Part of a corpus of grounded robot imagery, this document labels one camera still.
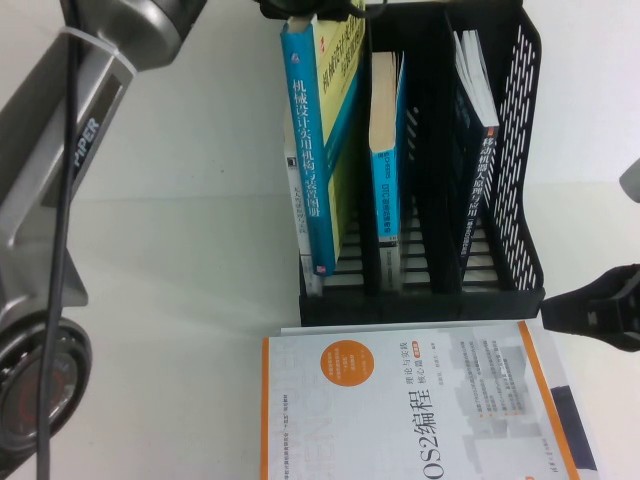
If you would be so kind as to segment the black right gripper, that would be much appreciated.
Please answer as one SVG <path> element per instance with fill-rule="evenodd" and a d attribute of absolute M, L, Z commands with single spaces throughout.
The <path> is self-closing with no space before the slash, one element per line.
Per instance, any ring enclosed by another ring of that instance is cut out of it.
<path fill-rule="evenodd" d="M 618 350 L 639 349 L 639 265 L 612 268 L 589 288 L 545 299 L 541 319 L 545 329 L 559 333 L 590 333 Z"/>

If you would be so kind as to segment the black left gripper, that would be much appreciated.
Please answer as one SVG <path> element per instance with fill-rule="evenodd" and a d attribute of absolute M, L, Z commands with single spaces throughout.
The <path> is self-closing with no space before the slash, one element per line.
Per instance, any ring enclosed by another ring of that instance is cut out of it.
<path fill-rule="evenodd" d="M 317 15 L 320 20 L 346 21 L 349 15 L 366 17 L 364 7 L 347 0 L 257 0 L 257 3 L 263 16 L 268 19 Z"/>

